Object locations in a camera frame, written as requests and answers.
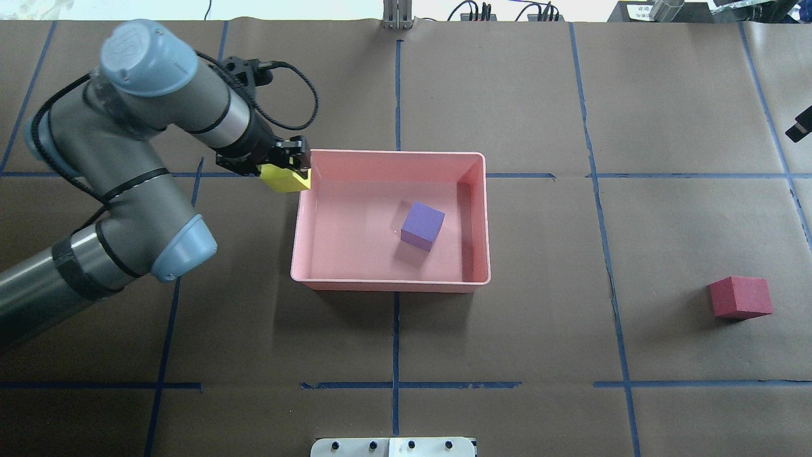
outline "table surface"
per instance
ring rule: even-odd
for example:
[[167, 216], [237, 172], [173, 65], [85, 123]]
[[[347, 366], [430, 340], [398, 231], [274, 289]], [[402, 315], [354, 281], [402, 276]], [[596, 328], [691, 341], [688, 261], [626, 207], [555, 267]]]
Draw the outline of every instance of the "table surface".
[[[321, 437], [466, 436], [480, 455], [812, 450], [812, 28], [763, 24], [166, 24], [317, 86], [313, 147], [487, 159], [493, 279], [475, 294], [315, 292], [297, 196], [154, 140], [219, 243], [0, 359], [2, 455], [308, 455]], [[113, 22], [6, 22], [0, 270], [96, 210], [20, 126], [96, 65]], [[259, 90], [295, 123], [309, 92]], [[278, 131], [280, 136], [292, 134]], [[707, 285], [770, 285], [713, 317]]]

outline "foam block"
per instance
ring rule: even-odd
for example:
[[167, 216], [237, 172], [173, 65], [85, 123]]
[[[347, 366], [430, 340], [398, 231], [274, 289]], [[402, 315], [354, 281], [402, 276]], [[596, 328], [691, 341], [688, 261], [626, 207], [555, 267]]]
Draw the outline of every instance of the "foam block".
[[745, 320], [772, 314], [767, 280], [730, 276], [709, 285], [713, 314], [724, 319]]
[[431, 251], [446, 215], [420, 202], [412, 204], [400, 229], [400, 240], [423, 250]]

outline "blue joint cap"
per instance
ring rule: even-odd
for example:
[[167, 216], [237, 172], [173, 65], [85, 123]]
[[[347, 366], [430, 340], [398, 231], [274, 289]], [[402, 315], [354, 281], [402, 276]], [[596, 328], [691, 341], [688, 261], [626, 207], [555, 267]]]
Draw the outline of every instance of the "blue joint cap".
[[159, 97], [184, 87], [197, 72], [192, 47], [153, 20], [129, 20], [101, 45], [101, 72], [117, 88]]
[[[82, 176], [81, 173], [74, 170], [73, 167], [65, 162], [65, 159], [59, 154], [59, 151], [56, 149], [56, 143], [54, 143], [54, 137], [50, 134], [50, 127], [49, 121], [50, 119], [50, 111], [47, 111], [44, 116], [42, 116], [42, 120], [40, 121], [40, 128], [37, 130], [37, 136], [40, 138], [40, 143], [42, 144], [42, 149], [45, 150], [45, 153], [64, 171], [67, 172], [68, 176], [78, 178]], [[34, 138], [31, 136], [31, 127], [34, 124], [34, 116], [28, 118], [28, 121], [25, 123], [25, 128], [23, 128], [23, 137], [25, 138], [25, 145], [28, 146], [28, 150], [31, 151], [31, 154], [37, 158], [37, 160], [42, 160], [42, 156], [40, 155], [40, 151], [37, 150], [37, 147], [34, 146]]]
[[198, 214], [192, 217], [166, 245], [155, 259], [150, 272], [160, 282], [174, 281], [204, 263], [215, 252], [217, 242], [203, 222], [203, 216]]

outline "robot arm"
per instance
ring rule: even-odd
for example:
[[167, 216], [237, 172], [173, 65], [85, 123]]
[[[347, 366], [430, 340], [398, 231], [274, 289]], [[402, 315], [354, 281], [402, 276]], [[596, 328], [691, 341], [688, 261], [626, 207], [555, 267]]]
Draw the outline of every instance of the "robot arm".
[[[173, 281], [217, 250], [202, 217], [148, 143], [168, 125], [213, 149], [217, 163], [233, 172], [268, 171], [295, 181], [299, 187], [293, 189], [309, 187], [305, 139], [276, 137], [249, 92], [270, 82], [261, 66], [274, 64], [210, 60], [213, 67], [156, 22], [129, 21], [105, 41], [100, 71], [31, 121], [29, 146], [77, 187], [83, 187], [76, 181], [83, 176], [85, 191], [110, 215], [0, 273], [0, 353], [146, 273]], [[245, 74], [242, 85], [233, 81], [244, 73], [235, 61], [252, 69], [250, 81]]]

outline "yellow block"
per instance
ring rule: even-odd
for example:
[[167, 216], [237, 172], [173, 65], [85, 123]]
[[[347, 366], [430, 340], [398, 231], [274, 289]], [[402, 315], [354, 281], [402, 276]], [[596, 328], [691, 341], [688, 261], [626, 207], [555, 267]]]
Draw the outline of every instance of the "yellow block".
[[307, 171], [307, 179], [305, 179], [293, 170], [282, 169], [266, 163], [262, 165], [259, 177], [277, 192], [300, 192], [310, 189], [310, 170]]

